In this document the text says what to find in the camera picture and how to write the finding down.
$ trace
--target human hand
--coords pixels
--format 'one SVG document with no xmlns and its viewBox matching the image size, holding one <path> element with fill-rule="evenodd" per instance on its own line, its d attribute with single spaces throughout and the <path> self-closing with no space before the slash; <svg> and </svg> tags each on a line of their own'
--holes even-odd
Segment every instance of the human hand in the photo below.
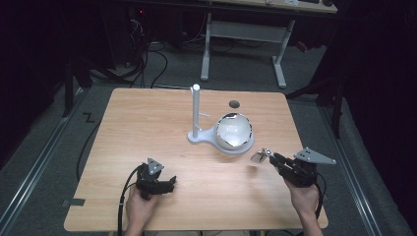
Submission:
<svg viewBox="0 0 417 236">
<path fill-rule="evenodd" d="M 291 203 L 298 213 L 316 213 L 319 202 L 319 190 L 316 185 L 308 188 L 298 188 L 284 179 L 291 194 Z"/>
<path fill-rule="evenodd" d="M 126 202 L 126 211 L 129 219 L 126 236 L 140 236 L 142 234 L 145 225 L 153 214 L 159 197 L 160 195 L 154 195 L 147 201 L 141 197 L 141 191 L 136 186 L 130 188 L 129 199 Z"/>
<path fill-rule="evenodd" d="M 291 194 L 291 203 L 298 213 L 305 236 L 322 236 L 323 232 L 316 219 L 316 207 L 319 203 L 319 190 L 316 185 L 298 188 L 284 179 Z"/>
</svg>

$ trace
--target electrical cable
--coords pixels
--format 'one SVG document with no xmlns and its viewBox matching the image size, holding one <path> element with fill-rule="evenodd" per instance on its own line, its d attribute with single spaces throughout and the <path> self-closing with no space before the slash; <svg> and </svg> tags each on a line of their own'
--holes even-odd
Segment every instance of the electrical cable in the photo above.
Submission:
<svg viewBox="0 0 417 236">
<path fill-rule="evenodd" d="M 126 194 L 126 191 L 129 189 L 129 187 L 132 186 L 132 184 L 129 185 L 129 183 L 132 179 L 132 176 L 138 171 L 138 169 L 139 169 L 139 166 L 136 167 L 132 171 L 132 173 L 129 175 L 128 179 L 126 180 L 125 187 L 123 187 L 122 195 L 120 196 L 119 210 L 118 210 L 118 215 L 117 215 L 117 235 L 119 236 L 122 236 L 122 232 L 123 232 L 122 220 L 123 220 L 123 206 L 125 204 L 125 194 Z"/>
<path fill-rule="evenodd" d="M 80 163 L 81 163 L 81 159 L 83 157 L 84 151 L 86 150 L 87 144 L 89 143 L 89 139 L 91 139 L 92 134 L 94 134 L 94 132 L 97 130 L 97 128 L 100 124 L 101 124 L 101 121 L 99 121 L 95 125 L 94 129 L 92 129 L 92 131 L 89 133 L 89 136 L 87 137 L 86 141 L 84 142 L 83 148 L 80 152 L 80 155 L 79 155 L 79 158 L 78 158 L 78 161 L 77 161 L 77 180 L 78 180 L 78 182 L 80 182 L 80 179 L 81 179 Z"/>
<path fill-rule="evenodd" d="M 165 66 L 163 70 L 159 73 L 159 75 L 157 75 L 156 78 L 153 79 L 152 83 L 150 84 L 151 89 L 153 89 L 153 85 L 155 84 L 156 80 L 159 79 L 159 77 L 165 72 L 166 68 L 168 67 L 168 59 L 166 58 L 166 56 L 164 56 L 162 53 L 157 52 L 157 51 L 154 51 L 153 53 L 159 54 L 165 59 Z"/>
<path fill-rule="evenodd" d="M 193 39 L 190 39 L 188 41 L 184 41 L 183 44 L 187 44 L 187 43 L 190 43 L 190 42 L 194 42 L 194 41 L 198 41 L 198 40 L 201 40 L 203 38 L 206 38 L 205 36 L 202 36 L 201 38 L 197 38 L 197 37 L 199 37 L 202 34 L 203 28 L 205 27 L 205 22 L 206 22 L 207 16 L 208 16 L 208 14 L 205 14 L 205 17 L 203 18 L 202 26 L 200 27 L 200 30 L 196 34 L 196 36 Z"/>
</svg>

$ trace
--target table top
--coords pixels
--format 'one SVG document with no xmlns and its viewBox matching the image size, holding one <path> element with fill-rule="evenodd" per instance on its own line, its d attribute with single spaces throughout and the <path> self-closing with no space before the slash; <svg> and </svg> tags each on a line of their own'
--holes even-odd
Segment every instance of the table top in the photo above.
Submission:
<svg viewBox="0 0 417 236">
<path fill-rule="evenodd" d="M 229 107 L 230 100 L 239 101 L 240 107 Z M 83 206 L 70 206 L 65 228 L 116 230 L 123 186 L 148 157 L 165 166 L 160 181 L 176 175 L 177 182 L 173 193 L 161 197 L 146 230 L 301 228 L 282 177 L 268 161 L 250 160 L 261 148 L 287 157 L 303 148 L 285 96 L 202 89 L 200 112 L 209 115 L 200 117 L 203 130 L 224 114 L 244 114 L 253 126 L 253 146 L 243 154 L 229 155 L 210 144 L 191 144 L 189 90 L 117 88 L 74 196 L 86 201 Z M 319 224 L 328 225 L 324 210 Z"/>
<path fill-rule="evenodd" d="M 331 7 L 327 7 L 323 4 L 323 0 L 320 3 L 308 3 L 308 2 L 298 2 L 298 5 L 292 5 L 285 2 L 285 0 L 268 0 L 268 4 L 266 0 L 211 0 L 212 2 L 219 2 L 219 3 L 230 3 L 230 4 L 244 4 L 244 5 L 251 5 L 251 6 L 259 6 L 259 7 L 273 7 L 273 8 L 281 8 L 281 9 L 288 9 L 288 10 L 297 10 L 297 11 L 306 11 L 306 12 L 316 12 L 316 13 L 337 13 L 337 8 L 332 5 Z"/>
</svg>

